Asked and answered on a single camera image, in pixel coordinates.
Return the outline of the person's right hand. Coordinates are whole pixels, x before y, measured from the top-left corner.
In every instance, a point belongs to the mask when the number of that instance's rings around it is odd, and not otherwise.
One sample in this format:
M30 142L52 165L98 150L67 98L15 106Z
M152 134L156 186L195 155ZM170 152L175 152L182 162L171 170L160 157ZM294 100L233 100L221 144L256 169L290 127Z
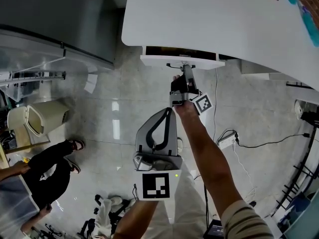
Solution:
M171 82L170 86L171 92L179 91L180 93L186 93L187 92L187 82L185 75L181 75L180 77L177 77L175 80Z

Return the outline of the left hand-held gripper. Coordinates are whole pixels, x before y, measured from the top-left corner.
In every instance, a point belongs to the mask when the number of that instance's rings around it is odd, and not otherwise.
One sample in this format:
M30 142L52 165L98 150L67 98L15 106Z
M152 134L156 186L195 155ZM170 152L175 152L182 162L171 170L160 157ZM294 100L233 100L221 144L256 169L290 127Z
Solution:
M153 133L164 125L163 140L155 142ZM176 116L165 108L151 116L138 130L133 161L133 196L142 201L173 199L181 177L182 157L177 154Z

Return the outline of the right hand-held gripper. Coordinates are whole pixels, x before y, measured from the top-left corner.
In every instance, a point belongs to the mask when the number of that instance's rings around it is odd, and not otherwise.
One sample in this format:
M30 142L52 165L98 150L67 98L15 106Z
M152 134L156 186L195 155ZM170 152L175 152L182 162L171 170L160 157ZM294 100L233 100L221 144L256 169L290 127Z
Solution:
M207 93L198 90L190 65L183 65L183 75L185 77L184 93L180 91L170 92L170 106L180 106L185 101L189 101L194 104L199 115L210 110L212 108L212 101Z

